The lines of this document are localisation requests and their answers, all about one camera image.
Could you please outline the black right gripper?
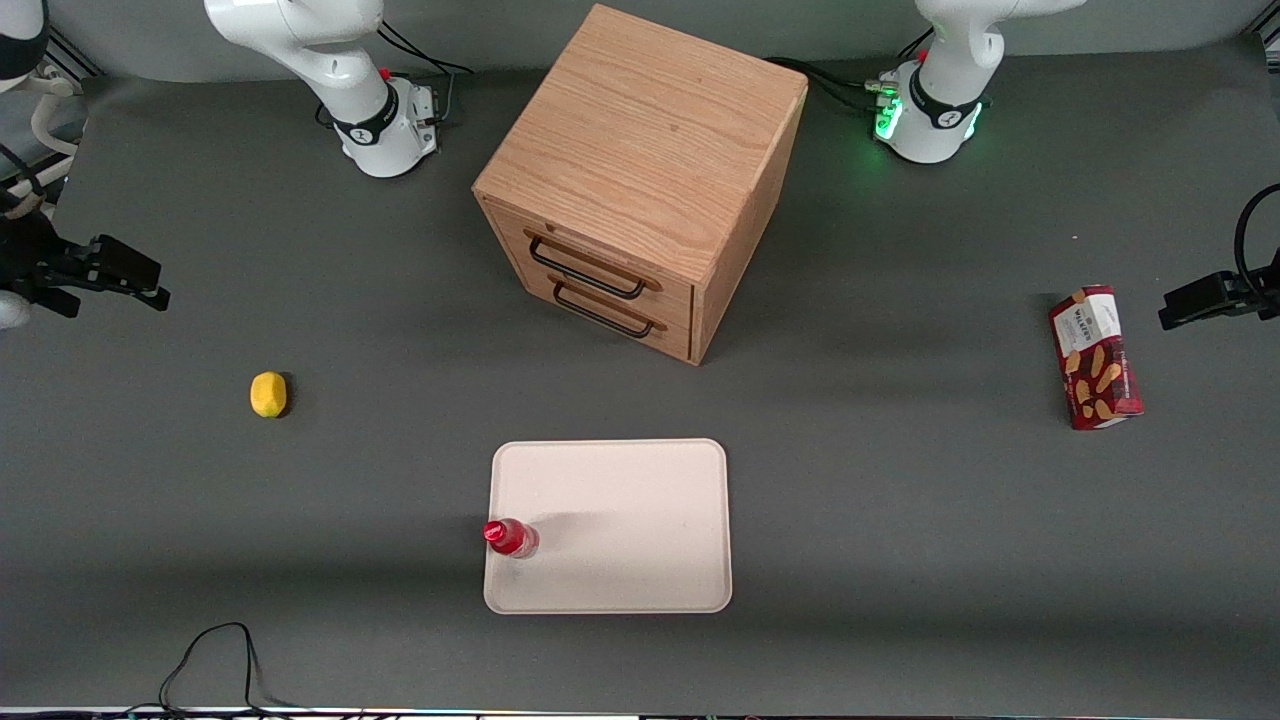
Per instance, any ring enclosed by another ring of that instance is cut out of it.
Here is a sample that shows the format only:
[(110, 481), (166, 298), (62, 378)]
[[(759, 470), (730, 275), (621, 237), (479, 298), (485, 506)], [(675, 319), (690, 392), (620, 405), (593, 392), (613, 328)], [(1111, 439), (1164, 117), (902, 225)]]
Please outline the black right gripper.
[(84, 288), (90, 266), (100, 278), (128, 286), (127, 293), (151, 309), (168, 310), (172, 295), (159, 284), (163, 266), (128, 243), (110, 234), (93, 237), (91, 245), (73, 243), (45, 215), (1, 219), (4, 291), (60, 316), (76, 318), (81, 299), (64, 288)]

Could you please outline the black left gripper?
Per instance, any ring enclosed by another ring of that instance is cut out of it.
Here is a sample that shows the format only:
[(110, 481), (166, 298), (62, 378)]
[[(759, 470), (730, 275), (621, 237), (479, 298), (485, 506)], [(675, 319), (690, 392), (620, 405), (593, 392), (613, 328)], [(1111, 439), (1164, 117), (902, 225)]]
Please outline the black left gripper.
[(1204, 311), (1231, 307), (1236, 307), (1238, 316), (1256, 314), (1262, 322), (1279, 318), (1279, 269), (1257, 268), (1238, 275), (1235, 272), (1204, 275), (1183, 286), (1180, 300), (1166, 300), (1158, 319), (1165, 331), (1172, 331), (1198, 322)]

